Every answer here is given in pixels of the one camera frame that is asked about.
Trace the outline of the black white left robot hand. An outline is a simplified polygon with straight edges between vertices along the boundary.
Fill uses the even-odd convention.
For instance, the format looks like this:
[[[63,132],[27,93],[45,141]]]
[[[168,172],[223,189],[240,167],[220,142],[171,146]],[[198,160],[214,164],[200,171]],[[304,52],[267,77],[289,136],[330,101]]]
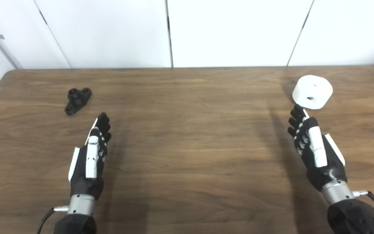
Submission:
[[[68,174],[70,196],[85,194],[95,200],[100,198],[105,186],[103,172],[111,137],[110,118],[103,112],[95,119],[85,144],[74,149]]]

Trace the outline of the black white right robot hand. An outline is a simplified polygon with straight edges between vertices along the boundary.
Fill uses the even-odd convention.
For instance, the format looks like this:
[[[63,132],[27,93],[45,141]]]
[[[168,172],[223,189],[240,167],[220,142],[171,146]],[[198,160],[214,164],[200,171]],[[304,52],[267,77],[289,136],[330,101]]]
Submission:
[[[287,131],[293,139],[295,150],[306,167],[306,177],[318,191],[330,182],[348,182],[344,159],[338,156],[318,121],[309,117],[300,105],[290,112]]]

